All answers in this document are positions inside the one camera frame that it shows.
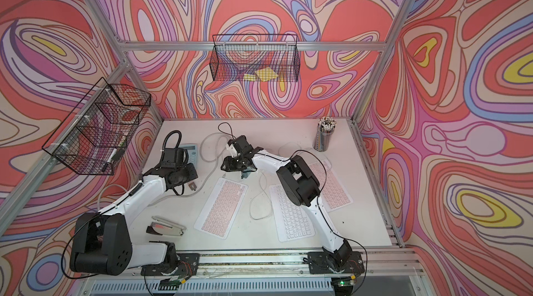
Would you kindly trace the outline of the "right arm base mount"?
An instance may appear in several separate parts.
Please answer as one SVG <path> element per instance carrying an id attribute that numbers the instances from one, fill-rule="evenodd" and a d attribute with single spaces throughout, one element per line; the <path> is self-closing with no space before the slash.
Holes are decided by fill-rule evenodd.
<path id="1" fill-rule="evenodd" d="M 308 265 L 312 275 L 351 274 L 358 277 L 366 271 L 360 252 L 352 252 L 345 258 L 336 257 L 326 251 L 309 252 L 303 262 Z"/>

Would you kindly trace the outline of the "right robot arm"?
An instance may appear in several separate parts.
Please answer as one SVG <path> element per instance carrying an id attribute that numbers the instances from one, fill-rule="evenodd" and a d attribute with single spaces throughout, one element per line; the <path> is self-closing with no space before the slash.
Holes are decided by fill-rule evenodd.
<path id="1" fill-rule="evenodd" d="M 266 171 L 277 175 L 286 197 L 292 204 L 301 207 L 319 236 L 326 268 L 340 273 L 346 269 L 353 250 L 348 240 L 337 234 L 333 222 L 323 210 L 319 178 L 313 173 L 304 158 L 299 155 L 280 157 L 261 147 L 254 148 L 244 135 L 229 139 L 226 144 L 229 156 L 222 163 L 222 171 L 240 172 L 246 175 L 255 171 Z"/>

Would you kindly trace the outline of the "teal usb charger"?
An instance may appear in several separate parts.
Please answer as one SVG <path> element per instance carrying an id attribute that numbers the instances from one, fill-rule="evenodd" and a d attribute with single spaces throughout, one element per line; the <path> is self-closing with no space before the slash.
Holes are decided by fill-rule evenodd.
<path id="1" fill-rule="evenodd" d="M 241 179 L 247 179 L 249 175 L 251 175 L 251 171 L 243 171 L 241 172 Z"/>

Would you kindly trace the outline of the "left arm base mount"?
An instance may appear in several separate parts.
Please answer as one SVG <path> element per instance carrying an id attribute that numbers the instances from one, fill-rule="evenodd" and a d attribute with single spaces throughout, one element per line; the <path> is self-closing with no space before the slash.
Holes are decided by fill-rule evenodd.
<path id="1" fill-rule="evenodd" d="M 192 277 L 197 274 L 199 253 L 178 253 L 165 258 L 161 264 L 145 265 L 141 275 L 147 277 Z"/>

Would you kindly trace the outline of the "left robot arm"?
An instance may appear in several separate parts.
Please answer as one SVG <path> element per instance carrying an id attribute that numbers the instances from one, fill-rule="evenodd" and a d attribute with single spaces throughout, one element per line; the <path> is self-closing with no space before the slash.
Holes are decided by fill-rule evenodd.
<path id="1" fill-rule="evenodd" d="M 135 245 L 129 229 L 134 220 L 167 191 L 183 195 L 185 185 L 198 174 L 186 149 L 162 147 L 159 162 L 119 199 L 96 213 L 81 215 L 69 241 L 69 269 L 94 275 L 118 276 L 129 268 L 150 267 L 170 275 L 180 261 L 173 244 L 155 241 Z"/>

